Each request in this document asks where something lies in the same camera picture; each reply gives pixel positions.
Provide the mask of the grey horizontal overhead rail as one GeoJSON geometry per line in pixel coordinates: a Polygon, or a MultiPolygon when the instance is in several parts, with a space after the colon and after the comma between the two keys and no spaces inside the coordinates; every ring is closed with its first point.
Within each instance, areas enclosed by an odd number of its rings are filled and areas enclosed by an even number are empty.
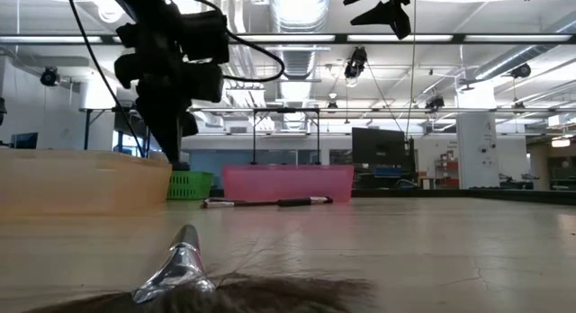
{"type": "MultiPolygon", "coordinates": [[[[221,113],[251,113],[253,108],[190,108],[190,112],[221,112],[221,113]]],[[[435,113],[426,108],[320,108],[320,112],[327,113],[435,113]]],[[[441,108],[439,113],[472,113],[472,112],[493,112],[493,113],[570,113],[576,112],[576,107],[544,107],[544,108],[441,108]]]]}

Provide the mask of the black overhead frame light bar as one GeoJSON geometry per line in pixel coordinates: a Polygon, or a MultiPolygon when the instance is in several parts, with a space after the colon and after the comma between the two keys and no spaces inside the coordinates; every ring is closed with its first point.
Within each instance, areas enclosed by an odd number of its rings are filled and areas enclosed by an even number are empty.
{"type": "MultiPolygon", "coordinates": [[[[576,34],[570,33],[516,33],[516,34],[416,34],[399,40],[392,34],[335,33],[335,34],[241,34],[242,40],[263,45],[327,44],[327,45],[576,45],[576,34]]],[[[116,35],[27,35],[2,34],[0,45],[120,45],[116,35]]]]}

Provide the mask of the orange translucent plastic bin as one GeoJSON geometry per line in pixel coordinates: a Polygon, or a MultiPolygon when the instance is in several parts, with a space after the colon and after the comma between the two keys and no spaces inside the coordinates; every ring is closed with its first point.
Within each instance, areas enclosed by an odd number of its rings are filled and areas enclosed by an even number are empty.
{"type": "Polygon", "coordinates": [[[0,149],[0,219],[156,210],[171,174],[164,160],[110,151],[0,149]]]}

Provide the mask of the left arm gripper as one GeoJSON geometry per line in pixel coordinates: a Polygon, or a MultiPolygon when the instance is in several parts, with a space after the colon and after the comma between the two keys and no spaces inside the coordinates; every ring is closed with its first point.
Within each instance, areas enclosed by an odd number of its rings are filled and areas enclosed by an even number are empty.
{"type": "Polygon", "coordinates": [[[191,101],[219,103],[223,91],[221,67],[122,55],[113,64],[125,89],[136,85],[135,107],[170,163],[179,162],[182,138],[198,133],[191,101]],[[164,109],[169,110],[167,127],[164,109]]]}

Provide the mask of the white building pillar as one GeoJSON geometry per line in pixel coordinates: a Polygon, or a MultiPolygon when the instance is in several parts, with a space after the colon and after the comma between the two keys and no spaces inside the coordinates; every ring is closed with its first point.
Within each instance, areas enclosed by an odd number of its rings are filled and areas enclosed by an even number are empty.
{"type": "Polygon", "coordinates": [[[456,91],[455,104],[460,188],[499,187],[493,83],[463,86],[456,91]]]}

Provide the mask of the pink translucent plastic bin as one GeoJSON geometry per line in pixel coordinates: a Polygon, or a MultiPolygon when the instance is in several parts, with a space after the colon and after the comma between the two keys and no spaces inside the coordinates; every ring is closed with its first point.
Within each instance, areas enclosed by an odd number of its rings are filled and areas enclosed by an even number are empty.
{"type": "Polygon", "coordinates": [[[225,165],[221,174],[224,197],[239,201],[276,201],[352,197],[352,165],[225,165]]]}

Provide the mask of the long slim black paint brush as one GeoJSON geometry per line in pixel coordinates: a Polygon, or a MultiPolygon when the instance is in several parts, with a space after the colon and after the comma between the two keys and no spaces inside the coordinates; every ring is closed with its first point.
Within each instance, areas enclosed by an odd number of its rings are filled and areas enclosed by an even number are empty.
{"type": "Polygon", "coordinates": [[[231,208],[231,207],[257,207],[276,205],[277,201],[238,201],[228,199],[209,198],[202,201],[202,209],[231,208]]]}

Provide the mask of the small dark monitor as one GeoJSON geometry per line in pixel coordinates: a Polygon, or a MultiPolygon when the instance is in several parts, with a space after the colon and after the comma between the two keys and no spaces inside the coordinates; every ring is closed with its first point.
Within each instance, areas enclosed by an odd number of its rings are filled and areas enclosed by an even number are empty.
{"type": "Polygon", "coordinates": [[[13,134],[10,146],[16,149],[36,149],[38,136],[37,132],[13,134]]]}

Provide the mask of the wide fan paint brush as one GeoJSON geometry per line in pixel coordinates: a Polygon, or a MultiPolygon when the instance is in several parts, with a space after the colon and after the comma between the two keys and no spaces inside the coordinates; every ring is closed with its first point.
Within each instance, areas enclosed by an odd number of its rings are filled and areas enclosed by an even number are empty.
{"type": "Polygon", "coordinates": [[[60,302],[23,313],[367,313],[374,285],[358,279],[261,276],[211,277],[202,263],[200,238],[187,224],[169,256],[131,292],[60,302]]]}

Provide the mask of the green plastic basket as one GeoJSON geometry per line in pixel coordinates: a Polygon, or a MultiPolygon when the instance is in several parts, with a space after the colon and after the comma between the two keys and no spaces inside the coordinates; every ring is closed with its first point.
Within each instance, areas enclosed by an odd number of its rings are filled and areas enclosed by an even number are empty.
{"type": "Polygon", "coordinates": [[[207,172],[174,171],[166,198],[170,201],[196,201],[210,196],[213,174],[207,172]]]}

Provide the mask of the large silver ceiling duct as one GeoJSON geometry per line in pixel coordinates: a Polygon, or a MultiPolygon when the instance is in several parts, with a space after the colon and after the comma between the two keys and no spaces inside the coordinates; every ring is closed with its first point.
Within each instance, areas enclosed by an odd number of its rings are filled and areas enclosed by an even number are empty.
{"type": "MultiPolygon", "coordinates": [[[[329,0],[270,0],[273,31],[279,33],[320,33],[324,29],[329,0]]],[[[282,46],[283,81],[279,84],[284,105],[303,108],[310,100],[317,52],[312,46],[282,46]]]]}

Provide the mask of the blue storage bin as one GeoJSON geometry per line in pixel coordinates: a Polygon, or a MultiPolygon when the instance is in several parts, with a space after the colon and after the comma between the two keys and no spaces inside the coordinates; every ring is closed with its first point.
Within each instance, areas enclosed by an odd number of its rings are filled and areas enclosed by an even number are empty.
{"type": "Polygon", "coordinates": [[[397,167],[378,166],[373,170],[373,175],[384,178],[399,178],[404,175],[404,172],[401,168],[397,167]]]}

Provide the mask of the red shelf unit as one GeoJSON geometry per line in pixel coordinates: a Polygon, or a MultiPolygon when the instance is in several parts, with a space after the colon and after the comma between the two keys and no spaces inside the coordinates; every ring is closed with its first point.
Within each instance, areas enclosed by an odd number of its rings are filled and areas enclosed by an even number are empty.
{"type": "Polygon", "coordinates": [[[435,187],[458,189],[459,185],[459,162],[454,151],[448,150],[435,161],[435,187]]]}

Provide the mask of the large black monitor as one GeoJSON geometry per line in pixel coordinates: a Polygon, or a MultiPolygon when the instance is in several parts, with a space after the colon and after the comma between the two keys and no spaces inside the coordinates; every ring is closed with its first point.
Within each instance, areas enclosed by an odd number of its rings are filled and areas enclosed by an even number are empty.
{"type": "Polygon", "coordinates": [[[352,128],[352,159],[356,164],[401,165],[405,157],[401,131],[352,128]]]}

